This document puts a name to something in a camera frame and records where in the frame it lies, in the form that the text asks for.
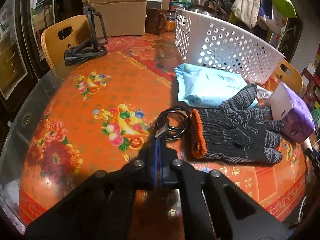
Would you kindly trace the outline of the purple tissue pack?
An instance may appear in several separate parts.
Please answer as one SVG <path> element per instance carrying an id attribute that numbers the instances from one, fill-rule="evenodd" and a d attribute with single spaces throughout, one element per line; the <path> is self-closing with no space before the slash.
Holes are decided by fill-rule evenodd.
<path id="1" fill-rule="evenodd" d="M 315 124 L 306 103 L 289 86 L 281 82 L 270 97 L 272 118 L 285 122 L 284 134 L 303 143 L 314 132 Z"/>

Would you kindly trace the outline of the dark knitted work glove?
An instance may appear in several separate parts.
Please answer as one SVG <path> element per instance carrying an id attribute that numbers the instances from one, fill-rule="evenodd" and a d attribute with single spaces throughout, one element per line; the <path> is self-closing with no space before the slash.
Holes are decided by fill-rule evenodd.
<path id="1" fill-rule="evenodd" d="M 190 114 L 191 152 L 197 159 L 227 163 L 274 165 L 284 121 L 271 119 L 267 106 L 251 107 L 257 85 L 251 83 L 216 108 L 195 108 Z"/>

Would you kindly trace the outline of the clear zip plastic bag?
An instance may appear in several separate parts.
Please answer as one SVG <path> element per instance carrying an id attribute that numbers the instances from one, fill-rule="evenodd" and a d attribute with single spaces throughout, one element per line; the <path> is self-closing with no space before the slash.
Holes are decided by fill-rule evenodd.
<path id="1" fill-rule="evenodd" d="M 269 105 L 270 97 L 272 96 L 273 92 L 269 91 L 259 85 L 257 85 L 257 101 L 259 105 Z"/>

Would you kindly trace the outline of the wooden chair right side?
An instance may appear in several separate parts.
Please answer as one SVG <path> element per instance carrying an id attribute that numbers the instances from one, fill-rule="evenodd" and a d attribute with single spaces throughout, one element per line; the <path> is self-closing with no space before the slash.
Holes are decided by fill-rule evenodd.
<path id="1" fill-rule="evenodd" d="M 303 80 L 300 73 L 285 59 L 279 61 L 271 78 L 276 83 L 279 83 L 280 81 L 285 83 L 298 95 L 303 90 Z"/>

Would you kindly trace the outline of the wooden chair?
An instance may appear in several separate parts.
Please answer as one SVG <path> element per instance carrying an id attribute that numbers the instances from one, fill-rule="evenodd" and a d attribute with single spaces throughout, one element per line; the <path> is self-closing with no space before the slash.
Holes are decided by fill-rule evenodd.
<path id="1" fill-rule="evenodd" d="M 300 73 L 285 59 L 279 61 L 271 78 L 276 83 L 279 83 L 280 81 L 285 83 L 298 95 L 303 90 L 303 80 Z"/>
<path id="2" fill-rule="evenodd" d="M 85 15 L 77 15 L 49 26 L 41 35 L 41 46 L 52 69 L 64 59 L 65 51 L 91 38 Z"/>

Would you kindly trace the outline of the light blue wet wipes pack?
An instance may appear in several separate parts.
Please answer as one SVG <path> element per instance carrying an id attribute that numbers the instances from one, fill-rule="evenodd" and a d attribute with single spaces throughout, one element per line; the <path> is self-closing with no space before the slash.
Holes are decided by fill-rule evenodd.
<path id="1" fill-rule="evenodd" d="M 239 74 L 193 64 L 180 64 L 174 71 L 177 100 L 196 108 L 218 107 L 247 85 Z"/>

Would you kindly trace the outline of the black folding phone stand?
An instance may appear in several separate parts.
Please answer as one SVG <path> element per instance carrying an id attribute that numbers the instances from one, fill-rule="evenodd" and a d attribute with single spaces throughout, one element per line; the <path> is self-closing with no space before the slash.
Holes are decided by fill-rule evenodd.
<path id="1" fill-rule="evenodd" d="M 96 9 L 91 6 L 83 7 L 83 12 L 87 17 L 91 36 L 78 46 L 70 47 L 65 51 L 64 60 L 66 66 L 73 66 L 76 64 L 85 63 L 86 61 L 107 54 L 107 49 L 105 45 L 108 44 L 108 39 L 102 14 L 96 11 Z M 103 31 L 104 42 L 98 41 L 94 23 L 95 16 L 99 17 L 101 29 Z"/>

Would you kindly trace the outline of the white perforated plastic basket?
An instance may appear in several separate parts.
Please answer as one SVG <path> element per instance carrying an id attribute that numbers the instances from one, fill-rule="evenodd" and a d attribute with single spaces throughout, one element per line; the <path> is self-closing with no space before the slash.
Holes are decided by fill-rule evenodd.
<path id="1" fill-rule="evenodd" d="M 188 10 L 176 11 L 175 44 L 184 63 L 236 73 L 262 85 L 284 58 L 238 26 Z"/>

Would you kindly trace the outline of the lime green hanging bag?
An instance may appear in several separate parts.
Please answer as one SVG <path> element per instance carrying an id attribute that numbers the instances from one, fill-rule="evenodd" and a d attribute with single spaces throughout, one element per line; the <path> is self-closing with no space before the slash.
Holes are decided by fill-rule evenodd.
<path id="1" fill-rule="evenodd" d="M 286 18 L 296 18 L 296 10 L 291 0 L 272 0 L 279 13 Z"/>

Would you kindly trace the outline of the wooden chair left side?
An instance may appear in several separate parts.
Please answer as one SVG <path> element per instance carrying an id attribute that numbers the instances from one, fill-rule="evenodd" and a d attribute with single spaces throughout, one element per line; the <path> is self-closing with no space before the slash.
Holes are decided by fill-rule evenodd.
<path id="1" fill-rule="evenodd" d="M 91 38 L 85 15 L 77 15 L 49 26 L 41 35 L 41 46 L 52 69 L 64 59 L 65 51 Z"/>

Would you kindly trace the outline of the orange lidded jar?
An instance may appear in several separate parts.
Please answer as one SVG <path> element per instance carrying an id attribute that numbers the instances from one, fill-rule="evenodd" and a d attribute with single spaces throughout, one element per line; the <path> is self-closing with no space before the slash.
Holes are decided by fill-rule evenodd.
<path id="1" fill-rule="evenodd" d="M 176 13 L 174 11 L 168 10 L 167 11 L 167 26 L 165 31 L 172 32 L 175 29 L 176 23 Z"/>

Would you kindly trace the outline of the open cardboard box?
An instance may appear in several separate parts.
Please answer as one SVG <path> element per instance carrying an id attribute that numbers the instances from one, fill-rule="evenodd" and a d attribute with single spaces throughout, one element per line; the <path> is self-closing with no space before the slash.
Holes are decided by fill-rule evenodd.
<path id="1" fill-rule="evenodd" d="M 107 37 L 145 33 L 147 0 L 82 0 L 101 13 Z"/>

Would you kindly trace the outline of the beige canvas tote bag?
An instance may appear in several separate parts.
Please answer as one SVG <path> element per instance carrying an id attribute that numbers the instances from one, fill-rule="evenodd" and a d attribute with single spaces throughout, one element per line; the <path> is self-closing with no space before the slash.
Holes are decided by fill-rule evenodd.
<path id="1" fill-rule="evenodd" d="M 261 0 L 235 0 L 231 11 L 249 29 L 257 25 Z"/>

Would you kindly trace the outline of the stainless steel kettle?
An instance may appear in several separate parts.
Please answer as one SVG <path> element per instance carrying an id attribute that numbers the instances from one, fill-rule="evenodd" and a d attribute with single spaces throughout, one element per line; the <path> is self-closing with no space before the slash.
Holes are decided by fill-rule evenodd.
<path id="1" fill-rule="evenodd" d="M 191 5 L 187 9 L 189 11 L 219 18 L 221 20 L 227 20 L 229 18 L 223 0 L 190 0 L 190 2 Z"/>

